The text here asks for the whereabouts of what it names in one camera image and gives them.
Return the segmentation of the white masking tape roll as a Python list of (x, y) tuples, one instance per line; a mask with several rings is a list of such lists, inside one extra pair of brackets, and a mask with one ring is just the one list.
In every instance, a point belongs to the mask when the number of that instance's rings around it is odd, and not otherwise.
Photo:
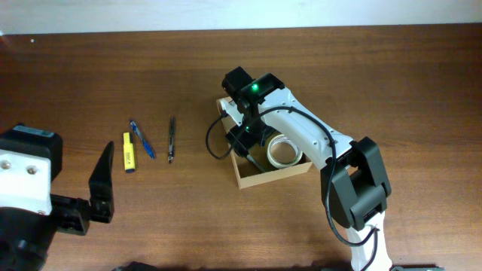
[(300, 162), (304, 153), (287, 136), (274, 136), (267, 147), (267, 159), (277, 169), (284, 169)]

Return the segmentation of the yellow highlighter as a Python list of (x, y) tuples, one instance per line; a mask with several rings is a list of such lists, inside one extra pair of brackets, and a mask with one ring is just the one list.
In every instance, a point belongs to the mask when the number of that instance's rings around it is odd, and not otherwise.
[(132, 136), (129, 132), (123, 134), (123, 154), (124, 154), (124, 170), (126, 173), (132, 173), (136, 170), (134, 148)]

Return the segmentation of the blue ballpoint pen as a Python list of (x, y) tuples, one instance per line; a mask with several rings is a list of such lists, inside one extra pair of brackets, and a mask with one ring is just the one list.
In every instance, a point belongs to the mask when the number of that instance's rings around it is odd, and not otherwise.
[(145, 137), (143, 136), (140, 128), (138, 127), (138, 125), (136, 124), (136, 122), (133, 120), (133, 119), (130, 119), (130, 127), (131, 129), (133, 130), (133, 132), (139, 137), (139, 139), (141, 140), (142, 142), (142, 146), (143, 148), (145, 149), (146, 153), (148, 154), (148, 156), (154, 160), (156, 158), (155, 156), (155, 152), (154, 150), (152, 149), (152, 147), (150, 146), (150, 144), (148, 143), (148, 141), (145, 139)]

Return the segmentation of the black marker pen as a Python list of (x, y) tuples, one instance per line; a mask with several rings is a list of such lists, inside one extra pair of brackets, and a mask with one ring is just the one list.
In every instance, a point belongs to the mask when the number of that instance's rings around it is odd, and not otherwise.
[(259, 162), (257, 162), (257, 161), (255, 160), (255, 158), (252, 157), (250, 154), (248, 154), (248, 155), (246, 156), (246, 159), (247, 159), (250, 163), (252, 163), (256, 168), (258, 168), (258, 169), (260, 170), (260, 172), (266, 172), (266, 171), (267, 171), (266, 168), (263, 167)]

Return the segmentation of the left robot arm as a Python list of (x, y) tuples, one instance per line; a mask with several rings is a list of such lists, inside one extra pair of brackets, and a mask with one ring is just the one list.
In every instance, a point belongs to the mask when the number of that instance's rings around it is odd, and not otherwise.
[(114, 143), (109, 142), (90, 176), (88, 200), (49, 193), (50, 212), (1, 207), (2, 270), (41, 270), (56, 233), (84, 236), (91, 222), (111, 222), (114, 215), (113, 157)]

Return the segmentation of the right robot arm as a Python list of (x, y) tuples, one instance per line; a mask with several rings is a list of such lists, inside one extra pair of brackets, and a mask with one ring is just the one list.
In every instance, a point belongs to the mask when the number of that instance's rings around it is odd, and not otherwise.
[(377, 144), (324, 123), (271, 73), (252, 78), (237, 67), (221, 86), (231, 98), (223, 114), (235, 123), (227, 134), (230, 149), (245, 157), (273, 132), (286, 136), (320, 171), (328, 225), (350, 248), (352, 269), (391, 269), (383, 224), (392, 188)]

